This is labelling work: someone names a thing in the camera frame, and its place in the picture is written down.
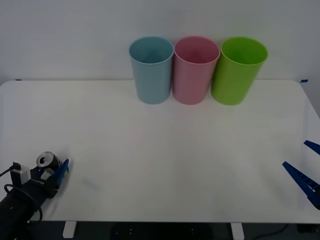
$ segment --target floor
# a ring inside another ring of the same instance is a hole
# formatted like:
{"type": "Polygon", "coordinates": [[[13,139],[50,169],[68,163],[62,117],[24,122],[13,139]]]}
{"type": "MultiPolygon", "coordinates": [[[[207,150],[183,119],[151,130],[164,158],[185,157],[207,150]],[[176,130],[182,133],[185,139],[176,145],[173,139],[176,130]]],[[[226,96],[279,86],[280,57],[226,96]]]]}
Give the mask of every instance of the floor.
{"type": "MultiPolygon", "coordinates": [[[[34,240],[63,240],[62,237],[65,223],[63,221],[44,221],[30,227],[34,240]]],[[[75,230],[74,240],[110,240],[114,222],[78,222],[75,230]]],[[[257,224],[244,223],[242,225],[245,240],[281,229],[283,224],[257,224]]],[[[210,224],[213,232],[212,240],[232,240],[231,229],[229,224],[214,223],[210,224]]],[[[299,233],[295,224],[282,233],[261,238],[263,240],[320,240],[320,233],[299,233]]]]}

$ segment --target cup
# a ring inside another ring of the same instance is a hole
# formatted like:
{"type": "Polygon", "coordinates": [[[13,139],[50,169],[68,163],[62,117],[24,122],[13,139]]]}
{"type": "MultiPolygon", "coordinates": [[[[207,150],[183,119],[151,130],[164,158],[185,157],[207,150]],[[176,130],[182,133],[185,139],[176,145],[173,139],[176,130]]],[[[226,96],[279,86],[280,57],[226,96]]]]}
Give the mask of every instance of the cup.
{"type": "Polygon", "coordinates": [[[129,48],[137,96],[160,104],[170,95],[173,44],[162,37],[143,37],[129,48]]]}
{"type": "Polygon", "coordinates": [[[174,55],[173,96],[186,105],[200,103],[208,92],[219,46],[202,36],[188,36],[175,44],[174,55]]]}
{"type": "Polygon", "coordinates": [[[211,94],[225,105],[241,103],[268,57],[255,39],[232,37],[221,44],[221,57],[212,77],[211,94]]]}

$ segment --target white table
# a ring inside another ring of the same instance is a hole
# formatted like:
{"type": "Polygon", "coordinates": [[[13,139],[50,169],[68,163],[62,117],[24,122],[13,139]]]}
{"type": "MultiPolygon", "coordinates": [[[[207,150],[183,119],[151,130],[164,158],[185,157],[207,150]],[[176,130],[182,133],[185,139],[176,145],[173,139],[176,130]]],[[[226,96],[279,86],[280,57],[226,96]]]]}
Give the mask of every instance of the white table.
{"type": "Polygon", "coordinates": [[[0,87],[0,170],[35,167],[44,151],[72,161],[44,220],[320,223],[282,166],[320,183],[320,156],[305,140],[320,143],[320,120],[290,80],[257,80],[236,106],[209,94],[147,105],[133,80],[0,87]]]}

